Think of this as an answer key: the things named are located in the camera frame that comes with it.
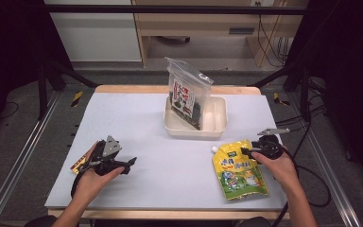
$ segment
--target plastic bag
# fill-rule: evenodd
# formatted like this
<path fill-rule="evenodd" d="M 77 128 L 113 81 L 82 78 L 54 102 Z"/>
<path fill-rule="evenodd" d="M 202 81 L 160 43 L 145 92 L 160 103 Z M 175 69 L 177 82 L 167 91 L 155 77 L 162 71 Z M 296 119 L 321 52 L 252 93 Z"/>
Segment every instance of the plastic bag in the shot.
<path fill-rule="evenodd" d="M 251 147 L 249 140 L 222 145 L 213 157 L 217 178 L 227 200 L 241 199 L 249 194 L 268 194 L 257 162 L 241 152 Z"/>
<path fill-rule="evenodd" d="M 213 80 L 187 62 L 166 58 L 169 72 L 169 100 L 179 117 L 202 130 L 205 101 L 211 95 Z"/>

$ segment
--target white tray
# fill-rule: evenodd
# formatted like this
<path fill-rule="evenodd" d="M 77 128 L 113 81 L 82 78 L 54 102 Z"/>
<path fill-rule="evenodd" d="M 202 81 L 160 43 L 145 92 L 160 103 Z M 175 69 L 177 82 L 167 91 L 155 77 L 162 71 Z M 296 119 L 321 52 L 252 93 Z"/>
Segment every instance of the white tray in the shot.
<path fill-rule="evenodd" d="M 209 96 L 202 115 L 202 130 L 197 130 L 171 110 L 169 97 L 164 110 L 164 125 L 167 133 L 177 137 L 218 138 L 228 124 L 226 100 L 219 96 Z"/>

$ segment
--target white table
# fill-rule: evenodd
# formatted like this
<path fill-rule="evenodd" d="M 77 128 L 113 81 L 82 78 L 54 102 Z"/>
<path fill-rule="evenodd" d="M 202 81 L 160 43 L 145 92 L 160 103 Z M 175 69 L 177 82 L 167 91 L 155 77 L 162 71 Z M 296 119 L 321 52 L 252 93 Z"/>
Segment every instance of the white table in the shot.
<path fill-rule="evenodd" d="M 96 89 L 46 201 L 49 214 L 58 216 L 71 200 L 76 176 L 70 167 L 95 141 L 111 135 L 123 148 L 116 159 L 127 161 L 136 156 L 137 161 L 129 175 L 119 176 L 101 191 L 84 218 L 278 217 L 285 194 L 264 166 L 267 196 L 227 201 L 212 163 L 212 146 L 254 141 L 259 138 L 257 132 L 276 128 L 266 97 L 255 88 L 214 87 L 212 96 L 226 99 L 227 129 L 216 140 L 186 140 L 166 132 L 166 96 L 166 86 L 106 85 Z"/>

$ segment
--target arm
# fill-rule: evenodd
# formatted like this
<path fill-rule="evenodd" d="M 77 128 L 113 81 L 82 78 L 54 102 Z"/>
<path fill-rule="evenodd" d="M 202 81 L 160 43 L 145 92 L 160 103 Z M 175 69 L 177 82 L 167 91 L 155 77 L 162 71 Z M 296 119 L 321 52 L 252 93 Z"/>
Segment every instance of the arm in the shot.
<path fill-rule="evenodd" d="M 252 156 L 272 172 L 285 191 L 291 226 L 318 226 L 290 157 L 284 153 L 280 158 L 270 160 L 257 152 L 253 152 Z"/>
<path fill-rule="evenodd" d="M 95 145 L 90 148 L 89 152 L 87 153 L 87 159 L 89 155 L 91 155 L 91 152 L 94 150 L 94 148 Z M 88 169 L 80 178 L 78 187 L 76 188 L 76 193 L 69 205 L 63 211 L 63 213 L 61 213 L 60 217 L 52 226 L 76 226 L 88 204 L 90 204 L 90 202 L 99 194 L 99 192 L 108 182 L 119 176 L 119 174 L 124 169 L 125 168 L 123 167 L 116 168 L 104 176 L 99 176 L 94 172 L 93 169 Z"/>

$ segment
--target person's left hand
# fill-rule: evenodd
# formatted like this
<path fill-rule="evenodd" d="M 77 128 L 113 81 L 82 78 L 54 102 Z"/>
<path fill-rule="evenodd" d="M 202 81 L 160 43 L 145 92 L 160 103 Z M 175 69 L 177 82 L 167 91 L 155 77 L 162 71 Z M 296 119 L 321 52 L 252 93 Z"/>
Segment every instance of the person's left hand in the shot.
<path fill-rule="evenodd" d="M 86 160 L 92 154 L 95 146 L 96 143 L 88 150 Z M 96 174 L 92 168 L 88 169 L 80 178 L 74 197 L 82 197 L 84 200 L 92 201 L 102 188 L 112 179 L 119 176 L 124 169 L 124 167 L 119 167 L 103 176 Z"/>

